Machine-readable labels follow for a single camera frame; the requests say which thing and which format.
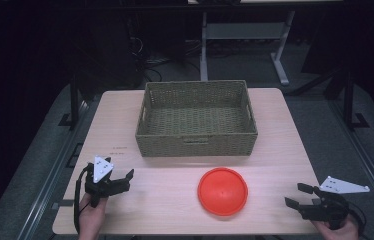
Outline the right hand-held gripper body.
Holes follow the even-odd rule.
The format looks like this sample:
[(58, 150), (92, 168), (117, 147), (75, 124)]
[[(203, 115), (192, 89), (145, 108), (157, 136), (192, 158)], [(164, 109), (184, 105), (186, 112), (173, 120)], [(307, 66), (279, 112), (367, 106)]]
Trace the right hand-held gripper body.
[(363, 231), (367, 219), (363, 211), (355, 206), (361, 214), (350, 208), (351, 202), (343, 194), (368, 193), (370, 188), (328, 176), (320, 186), (313, 186), (317, 199), (311, 205), (300, 205), (299, 213), (302, 218), (310, 221), (322, 221), (329, 224), (331, 230), (342, 227), (348, 215), (355, 218), (358, 230)]

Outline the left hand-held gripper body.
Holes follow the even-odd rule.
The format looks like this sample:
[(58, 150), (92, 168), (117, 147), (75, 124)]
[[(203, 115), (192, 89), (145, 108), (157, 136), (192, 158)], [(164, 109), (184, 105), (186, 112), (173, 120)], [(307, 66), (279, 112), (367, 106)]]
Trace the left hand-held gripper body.
[(130, 189), (130, 181), (126, 178), (111, 180), (110, 176), (114, 165), (105, 161), (103, 156), (95, 156), (94, 162), (87, 166), (85, 192), (91, 195), (90, 205), (96, 207), (101, 198), (127, 192)]

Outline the red plastic plate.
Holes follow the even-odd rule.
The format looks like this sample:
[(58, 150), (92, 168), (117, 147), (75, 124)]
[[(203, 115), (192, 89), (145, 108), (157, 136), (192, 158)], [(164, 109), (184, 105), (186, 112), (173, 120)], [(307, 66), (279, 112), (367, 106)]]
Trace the red plastic plate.
[(218, 167), (201, 177), (197, 196), (207, 212), (217, 216), (232, 216), (245, 206), (248, 186), (238, 172)]

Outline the green woven basket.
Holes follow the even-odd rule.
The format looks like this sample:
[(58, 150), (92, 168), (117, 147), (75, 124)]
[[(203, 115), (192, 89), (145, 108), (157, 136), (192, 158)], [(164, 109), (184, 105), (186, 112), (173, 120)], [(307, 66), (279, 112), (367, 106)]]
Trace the green woven basket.
[(243, 80), (145, 87), (135, 133), (144, 157), (248, 156), (257, 136)]

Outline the person's right hand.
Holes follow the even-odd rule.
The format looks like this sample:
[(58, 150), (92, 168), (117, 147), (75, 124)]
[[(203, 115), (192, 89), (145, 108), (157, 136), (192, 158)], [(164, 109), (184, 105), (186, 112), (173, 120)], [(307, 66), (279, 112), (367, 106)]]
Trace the person's right hand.
[(324, 240), (359, 240), (358, 226), (351, 215), (347, 216), (343, 227), (337, 230), (331, 230), (326, 222), (312, 221), (312, 224)]

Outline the person's left hand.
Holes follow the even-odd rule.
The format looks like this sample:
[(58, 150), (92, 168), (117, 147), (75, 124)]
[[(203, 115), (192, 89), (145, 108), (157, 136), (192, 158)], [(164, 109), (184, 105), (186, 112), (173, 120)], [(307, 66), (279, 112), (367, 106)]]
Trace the person's left hand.
[(80, 202), (83, 211), (79, 215), (80, 231), (78, 240), (98, 240), (105, 221), (107, 198), (101, 198), (96, 207), (90, 206), (91, 195), (85, 193)]

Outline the black metal stand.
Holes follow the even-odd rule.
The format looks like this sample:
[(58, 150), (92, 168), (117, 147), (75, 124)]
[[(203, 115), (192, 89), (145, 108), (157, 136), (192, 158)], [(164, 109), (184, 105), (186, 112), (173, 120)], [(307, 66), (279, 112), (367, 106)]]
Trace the black metal stand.
[(361, 113), (353, 112), (354, 79), (349, 70), (345, 73), (343, 121), (347, 128), (354, 131), (356, 128), (368, 128), (369, 124)]
[(74, 130), (79, 120), (79, 100), (77, 77), (73, 75), (70, 79), (70, 112), (65, 113), (59, 122), (59, 126), (67, 126), (70, 131)]

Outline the aluminium floor rail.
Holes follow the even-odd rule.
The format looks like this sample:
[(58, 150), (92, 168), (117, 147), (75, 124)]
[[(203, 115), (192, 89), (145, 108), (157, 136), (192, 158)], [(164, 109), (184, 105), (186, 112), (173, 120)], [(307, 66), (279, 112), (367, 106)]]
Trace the aluminium floor rail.
[(343, 109), (339, 106), (338, 103), (329, 100), (328, 106), (334, 114), (335, 118), (337, 119), (346, 137), (352, 144), (355, 152), (357, 153), (361, 165), (367, 177), (369, 178), (369, 181), (371, 182), (374, 191), (374, 160), (370, 156), (368, 151), (364, 148), (363, 143), (361, 142), (360, 138), (356, 133), (357, 129), (369, 128), (369, 123), (365, 120), (364, 116), (361, 113), (353, 113), (352, 122), (349, 123), (344, 117)]
[(82, 100), (79, 107), (75, 108), (75, 112), (70, 116), (78, 114), (78, 122), (75, 126), (71, 127), (66, 135), (65, 141), (60, 148), (56, 159), (53, 162), (51, 170), (45, 178), (40, 191), (35, 198), (29, 214), (24, 221), (23, 227), (20, 230), (17, 240), (32, 240), (34, 233), (40, 223), (44, 212), (47, 209), (49, 200), (57, 186), (58, 179), (66, 166), (66, 163), (71, 159), (71, 152), (76, 149), (75, 139), (78, 135), (81, 123), (85, 119), (85, 114), (89, 111), (88, 104)]

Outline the white metal table frame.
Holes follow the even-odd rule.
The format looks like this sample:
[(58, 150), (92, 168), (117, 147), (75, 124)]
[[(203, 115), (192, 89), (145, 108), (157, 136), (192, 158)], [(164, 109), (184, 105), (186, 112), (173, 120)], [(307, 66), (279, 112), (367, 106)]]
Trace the white metal table frame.
[(278, 40), (279, 46), (271, 53), (271, 61), (282, 86), (290, 84), (281, 62), (295, 16), (289, 11), (284, 22), (269, 23), (209, 23), (207, 13), (202, 14), (200, 80), (208, 80), (207, 42), (209, 40)]

